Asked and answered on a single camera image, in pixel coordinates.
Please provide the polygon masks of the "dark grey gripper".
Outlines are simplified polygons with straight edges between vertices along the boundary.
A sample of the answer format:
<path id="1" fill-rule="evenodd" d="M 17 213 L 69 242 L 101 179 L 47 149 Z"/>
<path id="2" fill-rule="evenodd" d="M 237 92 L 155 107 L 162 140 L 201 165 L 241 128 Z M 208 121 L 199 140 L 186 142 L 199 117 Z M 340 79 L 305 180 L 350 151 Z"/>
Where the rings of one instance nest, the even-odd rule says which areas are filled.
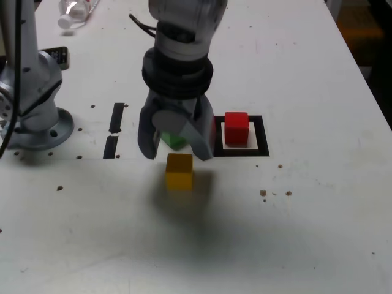
<path id="1" fill-rule="evenodd" d="M 161 132 L 184 138 L 193 153 L 206 161 L 214 156 L 214 113 L 206 96 L 199 99 L 200 116 L 193 118 L 197 99 L 172 99 L 150 90 L 140 112 L 138 146 L 155 159 Z"/>

